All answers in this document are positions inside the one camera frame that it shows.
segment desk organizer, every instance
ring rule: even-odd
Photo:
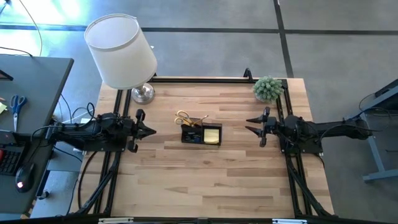
[[[202,123],[191,127],[181,124],[181,142],[193,144],[221,145],[223,125],[215,123]]]

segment lamp base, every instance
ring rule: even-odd
[[[132,99],[140,105],[150,103],[155,97],[155,90],[150,84],[145,83],[142,86],[131,90]]]

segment butcher block tabletop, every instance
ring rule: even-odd
[[[293,113],[311,121],[304,80],[288,78]],[[267,135],[266,147],[245,126],[246,122],[276,104],[257,101],[253,84],[151,83],[155,98],[148,105],[131,101],[129,115],[137,109],[146,113],[145,125],[157,134],[138,142],[138,152],[121,156],[111,216],[129,217],[212,217],[212,218],[290,218],[294,217],[285,157],[279,139]],[[112,112],[117,90],[102,84],[95,113]],[[126,91],[123,91],[120,113]],[[193,118],[208,115],[206,123],[223,125],[221,146],[181,143],[181,127],[175,114],[184,110]],[[85,156],[82,169],[89,158]],[[84,203],[97,187],[104,153],[88,165],[81,185]],[[302,156],[308,188],[326,211],[333,213],[325,171],[320,159]],[[77,187],[71,212],[78,209]],[[300,208],[304,213],[298,188]],[[102,209],[108,197],[104,191]]]

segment scissors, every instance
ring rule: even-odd
[[[22,106],[27,102],[27,98],[24,96],[19,97],[18,95],[14,95],[11,97],[10,107],[12,109],[12,114],[14,117],[14,130],[17,132],[18,127],[18,115],[21,112]]]
[[[193,122],[189,118],[189,114],[185,111],[177,111],[176,118],[174,119],[174,123],[176,124],[186,124],[192,126]]]

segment small succulent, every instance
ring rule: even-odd
[[[262,102],[272,102],[283,93],[282,80],[272,77],[262,77],[254,84],[253,92],[256,98]]]

